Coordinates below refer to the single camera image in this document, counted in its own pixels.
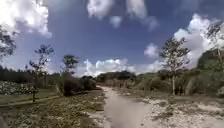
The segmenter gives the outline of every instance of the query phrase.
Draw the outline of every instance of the grass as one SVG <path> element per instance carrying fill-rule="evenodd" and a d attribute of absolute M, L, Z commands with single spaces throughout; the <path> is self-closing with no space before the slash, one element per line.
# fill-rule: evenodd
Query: grass
<path fill-rule="evenodd" d="M 56 92 L 50 89 L 40 89 L 38 93 L 36 93 L 36 99 L 48 98 L 52 96 L 56 96 Z M 0 95 L 0 105 L 7 105 L 15 102 L 22 101 L 31 101 L 32 94 L 30 95 Z"/>
<path fill-rule="evenodd" d="M 12 128 L 97 128 L 85 112 L 103 110 L 103 99 L 103 92 L 94 90 L 73 97 L 4 107 L 0 112 Z"/>

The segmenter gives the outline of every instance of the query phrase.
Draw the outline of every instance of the sky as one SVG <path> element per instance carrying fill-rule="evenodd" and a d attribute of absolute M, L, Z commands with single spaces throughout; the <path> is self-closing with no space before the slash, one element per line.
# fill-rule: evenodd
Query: sky
<path fill-rule="evenodd" d="M 49 72 L 60 71 L 65 54 L 79 57 L 77 76 L 155 72 L 165 41 L 184 37 L 192 68 L 213 47 L 204 33 L 224 19 L 223 6 L 223 0 L 0 0 L 0 25 L 19 32 L 14 55 L 1 64 L 24 69 L 46 44 L 55 50 Z"/>

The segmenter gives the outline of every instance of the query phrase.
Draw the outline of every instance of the treeline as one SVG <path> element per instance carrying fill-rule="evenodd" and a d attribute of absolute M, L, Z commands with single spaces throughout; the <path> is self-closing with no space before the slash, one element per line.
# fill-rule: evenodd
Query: treeline
<path fill-rule="evenodd" d="M 176 71 L 175 95 L 206 95 L 224 97 L 224 72 L 217 63 L 216 50 L 205 52 L 196 68 Z M 100 74 L 97 82 L 104 86 L 172 94 L 169 70 L 135 75 L 128 71 Z"/>
<path fill-rule="evenodd" d="M 13 70 L 8 68 L 3 68 L 0 66 L 0 81 L 8 81 L 17 84 L 27 84 L 33 82 L 31 70 Z M 60 73 L 46 74 L 42 79 L 42 84 L 47 85 L 55 85 L 57 83 L 57 79 L 60 79 Z"/>

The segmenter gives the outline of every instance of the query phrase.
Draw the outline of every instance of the cumulus cloud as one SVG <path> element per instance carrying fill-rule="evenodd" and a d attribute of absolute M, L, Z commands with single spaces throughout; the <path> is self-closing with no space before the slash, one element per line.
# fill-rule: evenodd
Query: cumulus cloud
<path fill-rule="evenodd" d="M 101 73 L 116 72 L 116 71 L 130 71 L 136 74 L 146 72 L 156 72 L 162 69 L 163 62 L 155 61 L 152 64 L 130 65 L 127 59 L 109 59 L 104 61 L 97 61 L 95 64 L 86 60 L 84 65 L 77 69 L 77 76 L 90 75 L 97 76 Z"/>
<path fill-rule="evenodd" d="M 144 54 L 149 58 L 158 57 L 158 46 L 154 45 L 153 43 L 149 44 L 144 51 Z"/>
<path fill-rule="evenodd" d="M 188 58 L 191 60 L 188 65 L 189 68 L 195 67 L 202 54 L 214 47 L 205 36 L 207 28 L 214 22 L 214 20 L 209 20 L 198 14 L 194 14 L 186 29 L 179 29 L 174 33 L 174 37 L 177 39 L 185 37 L 187 40 L 184 47 L 191 50 L 188 54 Z M 219 44 L 223 46 L 224 42 L 221 40 L 218 41 L 220 41 Z"/>
<path fill-rule="evenodd" d="M 140 19 L 145 19 L 148 16 L 144 0 L 127 0 L 127 11 L 131 16 Z"/>
<path fill-rule="evenodd" d="M 87 11 L 90 17 L 97 17 L 102 20 L 109 15 L 113 6 L 116 6 L 116 0 L 89 0 Z M 148 16 L 147 7 L 144 0 L 126 0 L 126 8 L 130 17 L 138 19 L 144 25 L 147 25 L 149 30 L 157 28 L 160 24 L 155 16 Z M 115 27 L 119 27 L 122 17 L 113 16 L 110 18 L 110 23 Z"/>
<path fill-rule="evenodd" d="M 48 8 L 43 0 L 1 0 L 0 25 L 7 30 L 18 31 L 18 23 L 28 27 L 29 32 L 37 30 L 45 36 L 48 31 Z"/>
<path fill-rule="evenodd" d="M 112 6 L 114 5 L 114 0 L 89 0 L 87 4 L 87 10 L 90 17 L 97 17 L 98 19 L 103 19 Z"/>
<path fill-rule="evenodd" d="M 150 31 L 160 25 L 155 16 L 148 16 L 144 0 L 127 0 L 127 11 L 131 17 L 137 17 L 143 24 L 148 25 Z"/>
<path fill-rule="evenodd" d="M 110 23 L 115 27 L 118 28 L 122 22 L 122 17 L 121 16 L 112 16 L 110 18 Z"/>

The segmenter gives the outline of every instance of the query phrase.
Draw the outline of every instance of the sandy path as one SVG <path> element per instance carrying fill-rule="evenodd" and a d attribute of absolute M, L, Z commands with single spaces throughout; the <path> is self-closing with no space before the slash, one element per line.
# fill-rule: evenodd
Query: sandy path
<path fill-rule="evenodd" d="M 104 106 L 107 123 L 103 125 L 104 128 L 224 128 L 223 117 L 199 113 L 188 115 L 178 110 L 179 106 L 175 107 L 174 115 L 168 120 L 152 121 L 154 116 L 165 111 L 166 107 L 162 108 L 157 104 L 160 100 L 149 100 L 147 104 L 135 102 L 120 96 L 111 88 L 101 88 L 107 97 Z"/>
<path fill-rule="evenodd" d="M 151 121 L 149 116 L 153 105 L 124 98 L 111 88 L 102 87 L 102 89 L 107 97 L 105 115 L 111 122 L 107 128 L 159 128 L 159 124 Z"/>

